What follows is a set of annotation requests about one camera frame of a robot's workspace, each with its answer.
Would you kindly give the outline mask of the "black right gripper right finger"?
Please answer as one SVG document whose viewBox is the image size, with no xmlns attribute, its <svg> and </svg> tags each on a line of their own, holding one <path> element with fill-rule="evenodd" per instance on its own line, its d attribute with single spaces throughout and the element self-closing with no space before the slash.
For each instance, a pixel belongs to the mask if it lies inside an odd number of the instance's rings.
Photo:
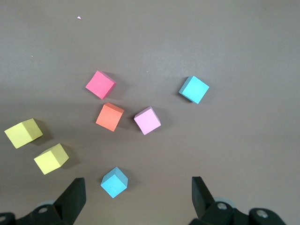
<svg viewBox="0 0 300 225">
<path fill-rule="evenodd" d="M 192 202 L 197 218 L 189 225 L 286 225 L 269 209 L 252 208 L 246 215 L 224 201 L 215 201 L 200 176 L 192 177 Z"/>
</svg>

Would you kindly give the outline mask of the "pink foam cube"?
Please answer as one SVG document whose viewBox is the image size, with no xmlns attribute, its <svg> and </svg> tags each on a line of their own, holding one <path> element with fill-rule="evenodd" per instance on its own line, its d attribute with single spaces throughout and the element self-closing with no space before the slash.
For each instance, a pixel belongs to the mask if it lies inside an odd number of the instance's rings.
<svg viewBox="0 0 300 225">
<path fill-rule="evenodd" d="M 161 126 L 161 122 L 151 106 L 135 115 L 134 121 L 144 135 Z"/>
</svg>

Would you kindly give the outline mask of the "orange foam cube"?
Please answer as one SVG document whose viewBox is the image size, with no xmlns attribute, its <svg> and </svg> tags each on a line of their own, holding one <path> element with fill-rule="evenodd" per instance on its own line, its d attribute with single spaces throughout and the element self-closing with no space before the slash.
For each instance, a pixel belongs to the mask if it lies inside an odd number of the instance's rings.
<svg viewBox="0 0 300 225">
<path fill-rule="evenodd" d="M 122 108 L 107 102 L 103 105 L 96 124 L 114 132 L 123 113 L 124 110 Z"/>
</svg>

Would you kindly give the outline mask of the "red foam cube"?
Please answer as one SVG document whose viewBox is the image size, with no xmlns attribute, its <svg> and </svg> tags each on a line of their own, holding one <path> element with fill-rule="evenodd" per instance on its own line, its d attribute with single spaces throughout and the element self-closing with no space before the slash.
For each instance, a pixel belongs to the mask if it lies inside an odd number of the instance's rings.
<svg viewBox="0 0 300 225">
<path fill-rule="evenodd" d="M 105 99 L 114 89 L 117 82 L 102 71 L 96 71 L 85 88 L 100 99 Z"/>
</svg>

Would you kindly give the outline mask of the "blue foam cube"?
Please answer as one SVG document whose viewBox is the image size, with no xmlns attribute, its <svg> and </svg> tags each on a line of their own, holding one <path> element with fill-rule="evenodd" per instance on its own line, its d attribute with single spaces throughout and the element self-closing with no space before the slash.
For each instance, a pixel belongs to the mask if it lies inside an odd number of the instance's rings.
<svg viewBox="0 0 300 225">
<path fill-rule="evenodd" d="M 199 104 L 209 86 L 196 76 L 189 76 L 179 90 L 179 93 L 196 104 Z"/>
<path fill-rule="evenodd" d="M 111 198 L 115 198 L 127 189 L 128 178 L 118 167 L 115 167 L 103 177 L 101 187 Z"/>
</svg>

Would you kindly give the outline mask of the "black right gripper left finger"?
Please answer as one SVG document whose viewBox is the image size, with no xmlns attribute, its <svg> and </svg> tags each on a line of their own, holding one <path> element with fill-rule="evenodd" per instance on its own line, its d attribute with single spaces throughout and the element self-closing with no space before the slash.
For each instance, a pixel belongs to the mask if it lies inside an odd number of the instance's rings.
<svg viewBox="0 0 300 225">
<path fill-rule="evenodd" d="M 86 204 L 84 178 L 76 178 L 53 204 L 44 204 L 16 219 L 11 212 L 0 213 L 0 225 L 73 225 Z"/>
</svg>

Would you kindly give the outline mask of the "yellow foam cube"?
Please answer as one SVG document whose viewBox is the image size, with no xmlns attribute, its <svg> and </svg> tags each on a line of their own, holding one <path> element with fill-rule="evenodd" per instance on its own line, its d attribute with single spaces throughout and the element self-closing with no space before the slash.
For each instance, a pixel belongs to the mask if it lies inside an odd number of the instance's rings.
<svg viewBox="0 0 300 225">
<path fill-rule="evenodd" d="M 58 143 L 43 151 L 40 155 L 34 158 L 34 161 L 41 172 L 46 175 L 63 166 L 68 159 L 69 156 L 65 152 L 64 148 L 60 143 Z"/>
<path fill-rule="evenodd" d="M 20 122 L 4 131 L 13 146 L 18 149 L 43 135 L 35 120 Z"/>
</svg>

